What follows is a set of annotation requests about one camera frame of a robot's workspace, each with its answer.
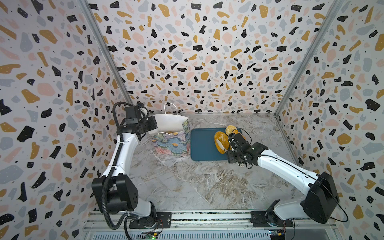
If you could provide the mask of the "large seeded oval loaf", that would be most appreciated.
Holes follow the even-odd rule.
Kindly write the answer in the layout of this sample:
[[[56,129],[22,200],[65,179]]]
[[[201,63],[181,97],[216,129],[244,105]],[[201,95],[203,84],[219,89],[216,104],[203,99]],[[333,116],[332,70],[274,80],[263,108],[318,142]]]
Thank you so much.
[[[215,146],[220,154],[225,154],[230,147],[229,137],[224,132],[216,132],[214,135]]]

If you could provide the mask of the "floral paper gift bag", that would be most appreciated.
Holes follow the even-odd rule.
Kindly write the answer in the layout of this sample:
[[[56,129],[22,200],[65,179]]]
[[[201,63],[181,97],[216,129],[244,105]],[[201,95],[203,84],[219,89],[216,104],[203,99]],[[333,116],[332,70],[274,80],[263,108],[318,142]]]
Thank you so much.
[[[155,114],[157,128],[149,132],[155,152],[161,155],[188,156],[191,151],[189,117],[176,114]]]

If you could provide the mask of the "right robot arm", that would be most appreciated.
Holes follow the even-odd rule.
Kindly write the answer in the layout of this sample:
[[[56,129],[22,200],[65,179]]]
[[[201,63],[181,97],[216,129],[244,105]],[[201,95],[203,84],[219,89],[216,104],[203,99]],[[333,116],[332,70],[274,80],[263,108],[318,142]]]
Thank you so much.
[[[275,200],[263,217],[257,217],[256,224],[278,227],[283,221],[309,218],[316,223],[326,224],[339,197],[333,177],[323,172],[317,174],[305,170],[278,156],[267,146],[246,140],[229,139],[227,155],[230,163],[258,166],[266,169],[293,185],[302,196],[288,201]]]

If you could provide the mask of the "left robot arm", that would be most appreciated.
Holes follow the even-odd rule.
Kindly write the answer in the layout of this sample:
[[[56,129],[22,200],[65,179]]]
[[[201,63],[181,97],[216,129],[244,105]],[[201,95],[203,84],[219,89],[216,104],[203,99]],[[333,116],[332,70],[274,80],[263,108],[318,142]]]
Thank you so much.
[[[93,180],[92,190],[107,225],[116,230],[124,220],[134,220],[146,228],[156,224],[153,203],[139,197],[137,187],[129,178],[134,151],[142,137],[157,128],[155,117],[136,124],[117,124],[118,141],[111,162]]]

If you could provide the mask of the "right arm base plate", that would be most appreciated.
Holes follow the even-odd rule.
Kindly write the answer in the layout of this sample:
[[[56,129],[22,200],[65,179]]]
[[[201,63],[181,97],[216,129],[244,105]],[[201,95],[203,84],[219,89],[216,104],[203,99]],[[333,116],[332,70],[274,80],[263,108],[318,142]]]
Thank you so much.
[[[293,221],[281,220],[274,212],[267,211],[252,211],[251,220],[254,228],[283,228],[293,227]]]

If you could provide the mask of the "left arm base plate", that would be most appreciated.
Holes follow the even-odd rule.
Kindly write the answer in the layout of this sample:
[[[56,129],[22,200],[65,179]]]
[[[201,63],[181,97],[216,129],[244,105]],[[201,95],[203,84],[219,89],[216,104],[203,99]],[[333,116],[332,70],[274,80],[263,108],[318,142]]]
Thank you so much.
[[[169,229],[171,227],[171,212],[151,213],[148,217],[130,222],[130,229]]]

